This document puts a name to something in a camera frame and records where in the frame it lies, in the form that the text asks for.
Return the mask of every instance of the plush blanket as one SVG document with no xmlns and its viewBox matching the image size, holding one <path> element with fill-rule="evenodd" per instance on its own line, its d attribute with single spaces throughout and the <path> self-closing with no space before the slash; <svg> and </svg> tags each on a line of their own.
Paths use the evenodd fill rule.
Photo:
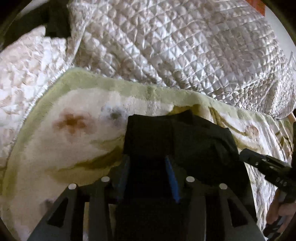
<svg viewBox="0 0 296 241">
<path fill-rule="evenodd" d="M 0 169 L 35 102 L 73 65 L 274 118 L 294 109 L 292 69 L 244 0 L 74 0 L 68 8 L 71 38 L 45 37 L 40 26 L 0 53 Z"/>
<path fill-rule="evenodd" d="M 38 101 L 18 135 L 1 183 L 2 219 L 18 240 L 26 240 L 44 206 L 69 183 L 92 183 L 119 164 L 129 115 L 168 115 L 187 109 L 229 128 L 239 151 L 249 148 L 291 160 L 292 126 L 286 119 L 275 121 L 193 91 L 72 69 Z M 262 229 L 275 187 L 253 167 L 246 168 Z"/>
</svg>

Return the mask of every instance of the black cloth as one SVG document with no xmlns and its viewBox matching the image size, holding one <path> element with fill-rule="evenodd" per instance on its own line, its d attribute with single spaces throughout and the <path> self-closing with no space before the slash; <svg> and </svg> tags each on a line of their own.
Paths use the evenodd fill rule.
<svg viewBox="0 0 296 241">
<path fill-rule="evenodd" d="M 204 184 L 225 183 L 256 220 L 247 170 L 229 129 L 192 114 L 128 118 L 124 154 L 130 157 L 124 199 L 116 208 L 116 241 L 186 240 L 189 199 L 172 197 L 165 157 L 178 172 Z M 207 241 L 222 241 L 220 201 L 206 196 Z"/>
<path fill-rule="evenodd" d="M 45 25 L 45 36 L 67 38 L 71 36 L 69 23 L 69 0 L 50 0 L 36 9 L 14 20 L 4 36 L 3 47 L 17 41 L 34 28 Z"/>
<path fill-rule="evenodd" d="M 128 118 L 124 154 L 161 159 L 171 155 L 188 176 L 207 185 L 225 183 L 256 220 L 249 176 L 232 134 L 187 110 L 176 115 Z"/>
</svg>

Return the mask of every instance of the bed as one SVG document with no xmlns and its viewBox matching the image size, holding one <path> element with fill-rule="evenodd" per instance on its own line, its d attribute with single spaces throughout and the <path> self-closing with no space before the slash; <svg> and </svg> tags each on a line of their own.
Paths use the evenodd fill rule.
<svg viewBox="0 0 296 241">
<path fill-rule="evenodd" d="M 191 108 L 230 128 L 239 150 L 248 147 L 291 161 L 292 126 L 286 117 L 295 106 L 293 70 L 264 17 L 247 2 L 72 1 L 68 9 L 71 37 L 50 38 L 40 26 L 0 53 L 1 216 L 16 237 L 26 240 L 41 217 L 36 212 L 24 225 L 26 212 L 35 206 L 21 211 L 19 198 L 40 191 L 32 202 L 39 205 L 56 198 L 74 177 L 84 184 L 106 174 L 116 164 L 124 120 L 132 113 L 166 115 Z M 102 107 L 89 116 L 83 110 L 90 96 L 87 108 Z M 120 121 L 110 124 L 117 109 L 124 109 Z M 49 130 L 50 121 L 73 111 L 94 121 L 94 127 L 115 131 L 97 140 L 93 135 L 100 132 L 87 139 L 92 130 L 82 130 L 79 141 L 86 149 L 77 150 L 86 156 L 68 162 L 65 155 L 76 143 L 71 132 L 62 135 L 68 146 L 60 145 L 61 150 L 52 146 L 57 136 Z M 51 156 L 54 150 L 60 156 Z M 79 168 L 72 169 L 110 152 L 114 162 L 104 159 L 81 176 Z M 247 169 L 262 229 L 275 188 Z M 28 187 L 29 181 L 36 184 Z M 48 192 L 42 192 L 45 181 L 52 184 Z"/>
</svg>

